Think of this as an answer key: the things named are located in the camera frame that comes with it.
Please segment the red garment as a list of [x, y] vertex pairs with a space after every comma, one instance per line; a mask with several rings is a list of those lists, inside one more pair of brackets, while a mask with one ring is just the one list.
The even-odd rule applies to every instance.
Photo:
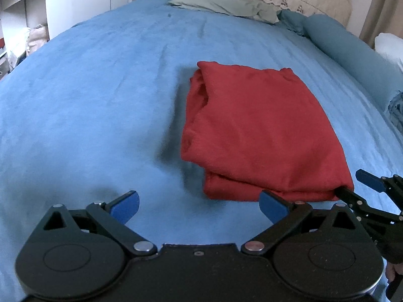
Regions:
[[190, 80], [182, 159], [202, 167], [215, 200], [334, 200], [353, 180], [319, 101], [289, 68], [201, 61]]

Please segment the teal bolster pillow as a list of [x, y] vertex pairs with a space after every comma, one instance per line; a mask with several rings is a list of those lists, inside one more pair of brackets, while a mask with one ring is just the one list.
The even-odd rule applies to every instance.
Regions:
[[287, 29], [308, 37], [323, 53], [347, 71], [374, 99], [381, 110], [402, 115], [402, 71], [386, 60], [337, 20], [326, 14], [304, 16], [290, 10], [278, 12]]

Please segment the white pillow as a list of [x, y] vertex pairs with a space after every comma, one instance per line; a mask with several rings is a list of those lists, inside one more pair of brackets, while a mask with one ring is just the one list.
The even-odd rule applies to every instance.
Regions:
[[375, 51], [400, 70], [403, 66], [403, 39], [392, 33], [380, 33], [374, 40]]

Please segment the beige curtain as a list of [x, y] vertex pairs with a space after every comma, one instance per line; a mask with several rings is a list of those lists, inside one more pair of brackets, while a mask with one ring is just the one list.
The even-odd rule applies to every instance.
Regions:
[[402, 38], [402, 0], [372, 0], [359, 38], [374, 48], [380, 33]]

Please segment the white shelf unit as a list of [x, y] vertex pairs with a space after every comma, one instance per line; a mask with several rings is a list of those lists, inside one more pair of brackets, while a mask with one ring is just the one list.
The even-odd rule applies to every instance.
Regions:
[[45, 0], [1, 0], [1, 65], [11, 72], [50, 40]]

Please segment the grey-green folded cloth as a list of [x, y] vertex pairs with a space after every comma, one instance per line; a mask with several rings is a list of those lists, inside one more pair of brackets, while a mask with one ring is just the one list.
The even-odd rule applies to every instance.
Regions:
[[170, 0], [168, 4], [177, 8], [215, 12], [272, 25], [279, 22], [277, 8], [260, 0]]

